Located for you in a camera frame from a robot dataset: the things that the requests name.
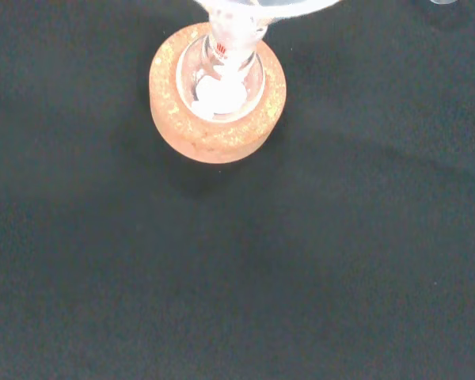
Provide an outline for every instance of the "black surface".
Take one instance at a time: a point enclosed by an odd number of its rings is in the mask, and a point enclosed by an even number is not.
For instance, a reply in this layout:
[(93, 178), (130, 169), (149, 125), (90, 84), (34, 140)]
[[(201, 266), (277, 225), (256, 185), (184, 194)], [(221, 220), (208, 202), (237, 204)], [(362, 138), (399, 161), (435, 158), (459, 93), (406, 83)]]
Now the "black surface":
[(285, 113), (224, 166), (148, 107), (205, 19), (0, 2), (0, 379), (474, 380), (475, 0), (272, 26)]

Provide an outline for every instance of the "glass rim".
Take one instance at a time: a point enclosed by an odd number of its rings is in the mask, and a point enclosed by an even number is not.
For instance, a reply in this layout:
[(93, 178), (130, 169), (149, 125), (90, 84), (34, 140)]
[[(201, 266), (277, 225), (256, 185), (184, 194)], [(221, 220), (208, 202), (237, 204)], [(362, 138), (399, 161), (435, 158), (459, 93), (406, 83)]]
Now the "glass rim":
[(302, 0), (283, 6), (261, 6), (256, 0), (256, 5), (247, 5), (231, 0), (195, 0), (203, 8), (219, 8), (222, 4), (230, 12), (247, 13), (258, 19), (277, 19), (299, 17), (309, 13), (317, 12), (335, 5), (342, 0)]

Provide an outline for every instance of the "clear glass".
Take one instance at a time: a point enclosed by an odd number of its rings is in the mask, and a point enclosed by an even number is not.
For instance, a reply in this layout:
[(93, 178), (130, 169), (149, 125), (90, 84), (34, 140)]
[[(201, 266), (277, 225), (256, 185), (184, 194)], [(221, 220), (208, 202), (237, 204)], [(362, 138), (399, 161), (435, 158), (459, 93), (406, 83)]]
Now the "clear glass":
[(431, 0), (431, 2), (434, 2), (435, 4), (439, 4), (441, 6), (446, 5), (446, 4), (452, 4), (453, 2), (456, 2), (457, 0)]
[(266, 75), (257, 44), (279, 19), (312, 13), (339, 0), (195, 0), (209, 13), (211, 31), (189, 44), (177, 64), (184, 104), (199, 118), (229, 123), (250, 113)]

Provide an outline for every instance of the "red marking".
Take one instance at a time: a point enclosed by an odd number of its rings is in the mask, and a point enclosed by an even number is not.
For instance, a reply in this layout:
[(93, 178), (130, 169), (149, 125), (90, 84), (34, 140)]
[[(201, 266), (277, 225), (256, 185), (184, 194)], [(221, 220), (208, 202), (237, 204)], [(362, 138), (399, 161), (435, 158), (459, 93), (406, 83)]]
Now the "red marking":
[(216, 44), (216, 53), (219, 55), (220, 58), (226, 58), (225, 53), (227, 49), (221, 43)]

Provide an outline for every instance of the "black fabric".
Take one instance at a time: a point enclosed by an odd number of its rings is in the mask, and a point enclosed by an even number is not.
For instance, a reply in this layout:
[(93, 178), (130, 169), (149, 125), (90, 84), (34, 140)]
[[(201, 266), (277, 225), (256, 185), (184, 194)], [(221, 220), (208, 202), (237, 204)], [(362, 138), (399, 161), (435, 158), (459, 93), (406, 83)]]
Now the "black fabric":
[(148, 105), (206, 18), (0, 2), (0, 380), (474, 380), (475, 0), (273, 25), (285, 112), (221, 166)]

